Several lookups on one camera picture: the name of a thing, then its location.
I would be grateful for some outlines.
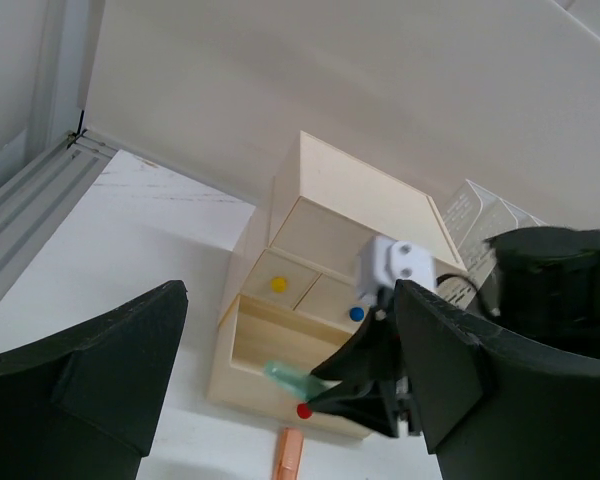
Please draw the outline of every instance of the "green marker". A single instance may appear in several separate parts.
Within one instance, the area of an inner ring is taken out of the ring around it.
[[[267,362],[264,374],[303,402],[308,402],[329,390],[319,378],[282,362]]]

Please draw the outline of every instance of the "wooden cabinet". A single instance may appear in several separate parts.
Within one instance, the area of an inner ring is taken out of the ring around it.
[[[298,400],[262,370],[278,360],[308,372],[357,330],[356,257],[377,234],[426,248],[438,275],[464,271],[428,195],[301,133],[231,255],[209,397],[367,435],[339,418],[299,420]]]

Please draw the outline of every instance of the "metal frame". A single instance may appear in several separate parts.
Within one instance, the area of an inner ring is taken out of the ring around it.
[[[68,135],[0,188],[0,300],[116,152]]]

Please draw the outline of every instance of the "cabinet drawer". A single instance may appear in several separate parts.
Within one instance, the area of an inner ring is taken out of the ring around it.
[[[351,320],[349,312],[352,308],[361,308],[364,315],[367,314],[368,307],[357,300],[353,286],[321,275],[296,311],[353,333],[361,322]]]
[[[294,308],[316,278],[318,274],[310,268],[265,250],[244,283],[242,292]]]
[[[238,296],[218,330],[208,396],[283,421],[364,438],[369,430],[342,418],[297,416],[299,401],[264,376],[269,360],[311,370],[349,338],[346,332],[294,312]]]

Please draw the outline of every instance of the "black cable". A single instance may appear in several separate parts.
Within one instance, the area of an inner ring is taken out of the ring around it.
[[[76,130],[76,137],[79,137],[84,132],[82,131],[82,125],[84,124],[84,110],[80,112],[80,120],[78,121],[78,130]]]
[[[446,282],[447,280],[450,280],[452,278],[459,278],[461,280],[464,280],[467,284],[469,284],[469,286],[471,286],[471,288],[473,288],[473,290],[475,290],[475,292],[476,292],[476,298],[478,300],[478,309],[480,310],[480,313],[482,313],[482,315],[484,315],[484,317],[487,320],[490,320],[490,321],[496,322],[496,323],[498,322],[498,318],[493,313],[491,313],[491,310],[489,309],[489,306],[487,305],[487,302],[485,301],[484,296],[482,295],[482,293],[480,293],[480,287],[478,286],[478,284],[476,282],[471,280],[469,277],[467,277],[465,275],[461,275],[459,273],[445,273],[443,275],[440,275],[438,278],[436,278],[436,287],[439,287],[444,282]]]

